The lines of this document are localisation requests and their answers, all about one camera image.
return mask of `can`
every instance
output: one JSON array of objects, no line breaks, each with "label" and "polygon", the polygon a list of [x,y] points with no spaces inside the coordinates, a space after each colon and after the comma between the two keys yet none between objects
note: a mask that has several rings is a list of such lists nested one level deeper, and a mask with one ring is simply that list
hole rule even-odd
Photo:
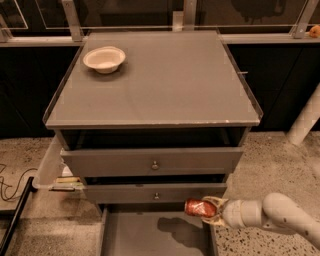
[{"label": "can", "polygon": [[185,202],[184,211],[187,215],[212,218],[217,207],[210,202],[190,198]]}]

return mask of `open drawer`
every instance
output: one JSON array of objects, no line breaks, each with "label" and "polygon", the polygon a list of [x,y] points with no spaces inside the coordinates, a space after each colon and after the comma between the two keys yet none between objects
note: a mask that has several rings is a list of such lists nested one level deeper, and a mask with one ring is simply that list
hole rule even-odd
[{"label": "open drawer", "polygon": [[213,227],[183,205],[108,206],[102,227],[101,256],[218,255]]},{"label": "open drawer", "polygon": [[62,150],[61,156],[71,171],[82,177],[189,175],[231,173],[242,149],[148,148]]}]

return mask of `white bowl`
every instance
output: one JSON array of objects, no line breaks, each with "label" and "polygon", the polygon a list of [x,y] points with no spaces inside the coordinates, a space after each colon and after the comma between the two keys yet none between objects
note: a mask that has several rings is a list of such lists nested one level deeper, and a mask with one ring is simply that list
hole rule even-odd
[{"label": "white bowl", "polygon": [[83,63],[101,74],[112,73],[125,60],[125,53],[113,46],[107,46],[88,52]]}]

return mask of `terrazzo floor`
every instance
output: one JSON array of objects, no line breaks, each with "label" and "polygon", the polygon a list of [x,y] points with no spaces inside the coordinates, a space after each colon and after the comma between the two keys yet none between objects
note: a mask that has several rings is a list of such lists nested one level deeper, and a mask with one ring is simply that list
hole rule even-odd
[{"label": "terrazzo floor", "polygon": [[[7,196],[15,191],[25,170],[39,167],[50,142],[51,138],[0,140],[0,176],[12,185],[5,191]],[[34,174],[23,176],[17,195]],[[241,161],[227,183],[225,198],[262,199],[280,192],[320,220],[320,132],[311,132],[300,146],[288,142],[283,132],[249,133]],[[0,200],[0,209],[13,209],[16,204],[17,200]],[[6,224],[0,224],[3,234]],[[101,217],[83,192],[38,190],[29,196],[6,255],[97,255],[100,230]],[[220,256],[320,255],[299,235],[257,228],[217,227],[216,242]]]}]

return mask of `drawer knob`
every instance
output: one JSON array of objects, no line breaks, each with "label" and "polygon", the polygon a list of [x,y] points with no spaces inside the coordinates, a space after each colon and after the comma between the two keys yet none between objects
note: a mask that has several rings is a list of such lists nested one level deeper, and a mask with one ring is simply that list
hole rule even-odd
[{"label": "drawer knob", "polygon": [[159,200],[159,199],[160,199],[159,193],[155,193],[155,194],[154,194],[154,200]]},{"label": "drawer knob", "polygon": [[152,170],[158,170],[159,169],[159,165],[158,165],[157,161],[153,161],[153,165],[151,165],[151,169]]}]

